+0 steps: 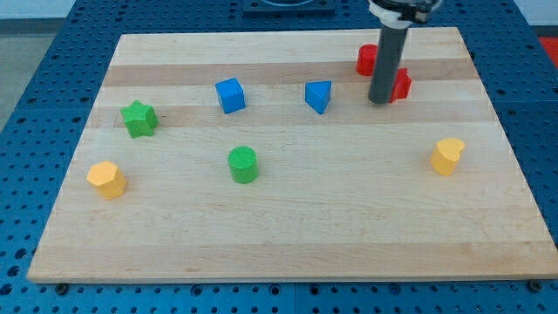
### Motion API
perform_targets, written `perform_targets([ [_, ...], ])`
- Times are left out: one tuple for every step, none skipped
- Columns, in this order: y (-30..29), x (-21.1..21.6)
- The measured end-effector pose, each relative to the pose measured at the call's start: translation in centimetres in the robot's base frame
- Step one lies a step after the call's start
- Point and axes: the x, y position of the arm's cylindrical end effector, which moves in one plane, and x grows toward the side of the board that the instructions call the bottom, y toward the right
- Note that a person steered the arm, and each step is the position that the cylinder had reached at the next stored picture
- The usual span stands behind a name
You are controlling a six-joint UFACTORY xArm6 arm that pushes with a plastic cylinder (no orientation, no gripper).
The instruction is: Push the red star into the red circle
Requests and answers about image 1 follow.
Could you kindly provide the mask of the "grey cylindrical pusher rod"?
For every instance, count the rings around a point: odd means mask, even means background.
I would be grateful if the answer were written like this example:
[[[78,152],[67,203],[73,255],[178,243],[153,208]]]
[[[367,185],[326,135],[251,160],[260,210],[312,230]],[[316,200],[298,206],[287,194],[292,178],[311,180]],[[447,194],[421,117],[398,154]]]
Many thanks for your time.
[[[383,105],[391,99],[407,32],[407,28],[395,29],[386,25],[380,31],[378,52],[368,92],[369,101],[373,104]]]

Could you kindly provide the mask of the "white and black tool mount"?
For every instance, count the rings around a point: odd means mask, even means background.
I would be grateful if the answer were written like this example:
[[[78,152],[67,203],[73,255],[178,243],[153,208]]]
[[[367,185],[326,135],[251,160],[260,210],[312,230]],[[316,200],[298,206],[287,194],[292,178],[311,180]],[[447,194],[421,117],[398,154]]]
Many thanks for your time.
[[[406,29],[412,24],[426,24],[443,0],[369,0],[369,12],[383,26]]]

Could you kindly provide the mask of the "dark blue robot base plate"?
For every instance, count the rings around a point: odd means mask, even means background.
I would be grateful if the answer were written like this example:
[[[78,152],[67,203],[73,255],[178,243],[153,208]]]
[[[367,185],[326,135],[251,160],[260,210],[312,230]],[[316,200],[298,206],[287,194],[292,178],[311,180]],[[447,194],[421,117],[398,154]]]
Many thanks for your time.
[[[241,0],[242,14],[334,13],[336,0]]]

